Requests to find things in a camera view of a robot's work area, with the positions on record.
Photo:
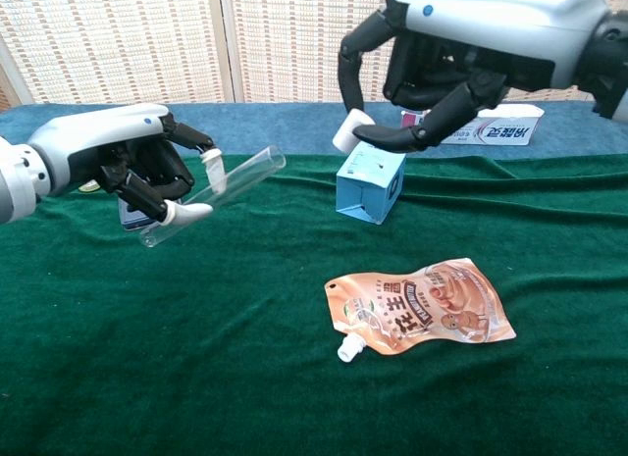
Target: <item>cartoon character on pouch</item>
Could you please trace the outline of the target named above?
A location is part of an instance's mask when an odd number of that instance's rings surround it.
[[[475,312],[445,314],[441,317],[441,324],[448,330],[459,330],[470,341],[485,341],[489,336],[489,320]]]

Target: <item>robotic hand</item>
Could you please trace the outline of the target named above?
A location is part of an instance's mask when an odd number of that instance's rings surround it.
[[[30,215],[44,196],[92,179],[163,225],[203,218],[211,206],[174,201],[190,192],[194,179],[171,142],[198,150],[212,189],[225,189],[220,149],[207,135],[176,123],[161,105],[55,118],[27,144],[0,138],[0,224]]]
[[[605,0],[387,0],[342,41],[338,77],[347,111],[363,110],[362,53],[395,38],[384,96],[432,110],[420,126],[362,125],[361,140],[391,152],[438,145],[494,108],[510,87],[578,85],[600,116],[628,121],[628,13]]]

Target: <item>clear test tube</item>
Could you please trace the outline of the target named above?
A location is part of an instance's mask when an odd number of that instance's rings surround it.
[[[255,186],[264,178],[269,177],[285,166],[286,157],[278,147],[271,145],[226,174],[224,178],[225,189],[214,192],[211,186],[207,186],[186,200],[184,204],[209,204],[214,208],[215,212],[218,208],[232,201],[243,191]],[[187,226],[192,226],[193,224],[196,223],[183,226],[175,226],[172,224],[162,226],[159,223],[153,223],[139,233],[139,240],[146,247],[154,247],[167,238],[172,237],[180,230],[183,230]]]

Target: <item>blue cloth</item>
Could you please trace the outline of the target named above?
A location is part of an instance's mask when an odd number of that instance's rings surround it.
[[[535,102],[546,111],[528,146],[488,147],[442,145],[418,157],[479,155],[493,159],[548,158],[628,152],[628,126],[593,113],[581,101]],[[339,103],[197,103],[168,105],[177,121],[206,132],[227,154],[252,154],[278,145],[286,154],[340,152],[332,137],[346,112]],[[25,105],[0,113],[0,134],[13,144],[24,143],[48,120],[106,108],[104,105]],[[390,127],[400,124],[400,109],[390,103],[370,103],[367,113]]]

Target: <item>white box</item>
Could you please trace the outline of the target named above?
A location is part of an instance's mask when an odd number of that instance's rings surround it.
[[[541,108],[525,104],[503,104],[494,110],[482,110],[475,120],[442,144],[528,145],[543,113]],[[416,126],[425,114],[402,111],[401,126]]]

